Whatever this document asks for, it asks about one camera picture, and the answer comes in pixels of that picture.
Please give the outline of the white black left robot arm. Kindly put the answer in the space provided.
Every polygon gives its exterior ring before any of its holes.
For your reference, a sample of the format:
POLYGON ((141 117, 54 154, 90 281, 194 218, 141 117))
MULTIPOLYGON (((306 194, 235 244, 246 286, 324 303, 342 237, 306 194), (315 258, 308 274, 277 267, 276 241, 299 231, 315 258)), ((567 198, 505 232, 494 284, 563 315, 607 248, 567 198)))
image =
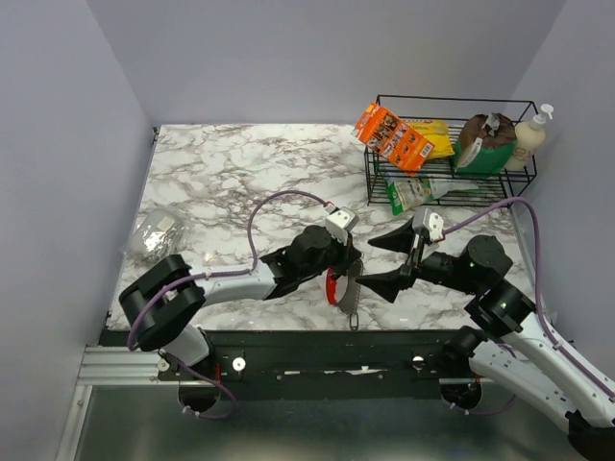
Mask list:
POLYGON ((342 243, 314 225, 289 245, 259 257, 254 269, 226 266, 197 275, 181 255, 167 256, 119 295, 131 326, 127 347, 162 350, 180 361, 189 377, 204 378, 212 370, 212 345, 190 323, 201 308, 282 298, 329 270, 338 278, 350 277, 360 262, 352 237, 342 243))

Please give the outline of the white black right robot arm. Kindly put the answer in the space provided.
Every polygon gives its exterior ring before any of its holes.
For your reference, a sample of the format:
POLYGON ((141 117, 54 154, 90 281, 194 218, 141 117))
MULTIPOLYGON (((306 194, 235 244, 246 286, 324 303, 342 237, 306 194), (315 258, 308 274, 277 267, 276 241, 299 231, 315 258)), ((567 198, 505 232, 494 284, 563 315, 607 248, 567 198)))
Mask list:
POLYGON ((471 296, 465 309, 474 325, 460 328, 436 354, 439 368, 493 380, 565 431, 585 459, 613 459, 612 379, 542 325, 537 305, 506 280, 512 261, 496 237, 476 236, 458 256, 424 256, 430 232, 407 223, 368 243, 406 255, 396 270, 358 278, 383 299, 394 302, 418 279, 471 296))

